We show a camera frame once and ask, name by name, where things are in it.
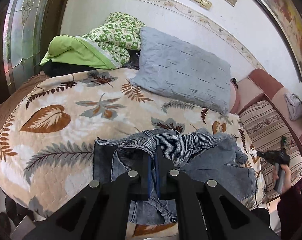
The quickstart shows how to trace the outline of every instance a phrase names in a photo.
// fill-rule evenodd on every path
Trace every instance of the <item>wallpaper border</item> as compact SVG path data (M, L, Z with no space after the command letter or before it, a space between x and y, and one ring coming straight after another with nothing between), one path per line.
M254 68L263 68L261 63L254 57L254 55L235 38L231 33L227 30L219 26L217 23L199 13L187 7L186 5L177 2L175 0L139 0L147 3L151 3L163 8L166 8L170 11L178 13L182 16L187 17L188 19L200 24L204 28L208 29L212 33L216 34L218 37L223 39L227 44L232 46L236 51L238 51Z

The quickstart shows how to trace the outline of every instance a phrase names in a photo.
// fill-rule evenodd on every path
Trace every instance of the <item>hand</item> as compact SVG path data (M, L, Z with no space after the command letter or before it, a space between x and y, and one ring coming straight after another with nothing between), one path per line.
M285 171L285 178L282 187L282 194L288 191L292 187L291 171L287 165L281 164L281 168ZM276 172L275 166L273 166L273 182L275 185L276 180L278 179L278 174Z

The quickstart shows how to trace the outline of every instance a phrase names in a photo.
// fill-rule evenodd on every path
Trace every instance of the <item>sofa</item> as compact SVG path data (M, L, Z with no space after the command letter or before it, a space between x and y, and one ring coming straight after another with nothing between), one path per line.
M279 150L282 136L287 137L292 184L302 178L302 118L292 121L284 94L289 92L262 69L255 69L238 82L240 103L237 114L257 151ZM279 197L273 190L272 165L261 160L267 202Z

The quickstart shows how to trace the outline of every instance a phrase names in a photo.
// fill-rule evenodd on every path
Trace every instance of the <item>handheld controller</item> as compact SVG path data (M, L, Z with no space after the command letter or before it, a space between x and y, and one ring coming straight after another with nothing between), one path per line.
M274 190L279 194L282 194L282 187L284 184L285 171L281 168L281 164L289 165L290 156L286 154L286 137L281 139L281 150L280 151L267 151L257 152L257 156L265 159L268 163L275 165L278 179L275 182Z

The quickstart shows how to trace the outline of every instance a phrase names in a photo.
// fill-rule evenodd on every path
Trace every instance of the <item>white wall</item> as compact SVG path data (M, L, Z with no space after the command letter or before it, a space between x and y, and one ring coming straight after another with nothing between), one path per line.
M181 15L178 10L161 7L161 2L156 1L155 4L141 0L68 0L61 34L76 36L87 33L102 25L110 13L120 11L138 18L149 27L214 53L231 65L231 75L238 81L254 70L252 62L246 58L246 53L236 50L216 32Z
M190 0L176 1L199 11L225 28L246 46L273 77L302 98L302 83L298 80L286 45L254 0L238 0L235 7L224 0L209 0L213 4L209 11Z

